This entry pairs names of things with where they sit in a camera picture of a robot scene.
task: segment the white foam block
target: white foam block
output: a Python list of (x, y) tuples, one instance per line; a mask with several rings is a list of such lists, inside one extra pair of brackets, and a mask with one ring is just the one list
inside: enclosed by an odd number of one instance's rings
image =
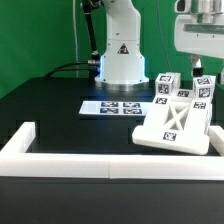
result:
[(190, 103), (194, 97), (194, 91), (190, 89), (174, 89), (171, 94), (171, 99), (174, 102)]
[(184, 130), (186, 132), (194, 132), (196, 136), (204, 133), (208, 122), (207, 116), (209, 111), (210, 103), (208, 101), (193, 100)]
[(213, 108), (213, 105), (210, 104), (210, 108), (209, 108), (209, 111), (208, 111), (208, 114), (207, 114), (207, 119), (206, 119), (205, 134), (208, 134), (209, 127), (210, 127), (210, 124), (211, 124), (211, 121), (212, 121), (212, 108)]
[(111, 178), (223, 180), (222, 157), (205, 156), (142, 156), (113, 161)]
[(205, 155), (209, 148), (209, 137), (203, 133), (178, 130), (151, 129), (137, 126), (132, 134), (135, 144)]
[(170, 95), (174, 88), (175, 75), (173, 73), (160, 73), (156, 79), (156, 94)]
[(0, 176), (109, 178), (109, 166), (109, 157), (99, 155), (0, 155)]
[(193, 78), (193, 90), (197, 100), (212, 101), (215, 89), (214, 79), (211, 76), (202, 76)]
[(175, 72), (166, 72), (166, 75), (174, 75), (174, 89), (180, 88), (180, 80), (181, 80), (181, 74), (175, 73)]
[(11, 154), (26, 152), (35, 137), (35, 123), (24, 122), (19, 130), (0, 151), (0, 155), (5, 153)]
[(156, 95), (150, 106), (144, 125), (150, 128), (160, 128), (167, 121), (169, 115), (169, 96)]
[(204, 77), (209, 77), (215, 87), (215, 83), (216, 83), (216, 76), (215, 75), (204, 75)]
[(224, 130), (220, 126), (210, 126), (210, 142), (221, 156), (224, 156)]

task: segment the green backdrop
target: green backdrop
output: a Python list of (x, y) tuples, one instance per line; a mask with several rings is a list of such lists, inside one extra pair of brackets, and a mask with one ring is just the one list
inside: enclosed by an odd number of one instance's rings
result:
[[(161, 30), (173, 72), (189, 80), (187, 54), (178, 53), (173, 43), (175, 0), (158, 0)], [(158, 28), (156, 0), (133, 0), (142, 15), (141, 52), (146, 58), (146, 75), (154, 79), (168, 71)], [(105, 50), (106, 25), (103, 8), (92, 13), (99, 52)], [(79, 60), (90, 58), (85, 18), (76, 1)], [(0, 97), (32, 77), (75, 61), (72, 0), (0, 0)], [(222, 61), (203, 58), (206, 74), (222, 70)], [(60, 76), (76, 77), (76, 74)]]

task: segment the black table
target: black table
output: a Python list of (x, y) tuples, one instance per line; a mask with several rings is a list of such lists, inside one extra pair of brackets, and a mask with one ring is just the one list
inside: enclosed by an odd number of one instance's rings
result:
[[(79, 115), (83, 100), (150, 102), (151, 88), (97, 89), (88, 79), (35, 78), (0, 101), (0, 144), (35, 121), (29, 153), (186, 154), (132, 143), (144, 117)], [(183, 87), (190, 88), (190, 83)], [(215, 125), (223, 127), (224, 91), (216, 88)], [(210, 147), (209, 154), (217, 156)], [(0, 223), (222, 223), (224, 182), (0, 177)]]

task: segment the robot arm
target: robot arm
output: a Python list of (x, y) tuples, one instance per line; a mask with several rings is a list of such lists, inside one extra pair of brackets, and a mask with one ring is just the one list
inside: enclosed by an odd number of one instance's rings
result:
[(86, 23), (87, 23), (88, 32), (89, 32), (90, 44), (92, 48), (92, 59), (96, 61), (99, 60), (99, 53), (97, 50), (96, 39), (95, 39), (92, 18), (90, 13), (92, 10), (98, 9), (100, 5), (101, 5), (101, 1), (99, 0), (82, 0), (82, 3), (81, 3), (81, 7), (83, 8), (83, 11), (86, 17)]
[(145, 60), (140, 53), (141, 16), (131, 0), (83, 0), (86, 14), (104, 5), (107, 18), (107, 47), (100, 61), (96, 86), (129, 91), (147, 85)]
[(175, 46), (190, 53), (194, 75), (202, 75), (200, 56), (224, 59), (224, 1), (178, 0), (175, 23)]

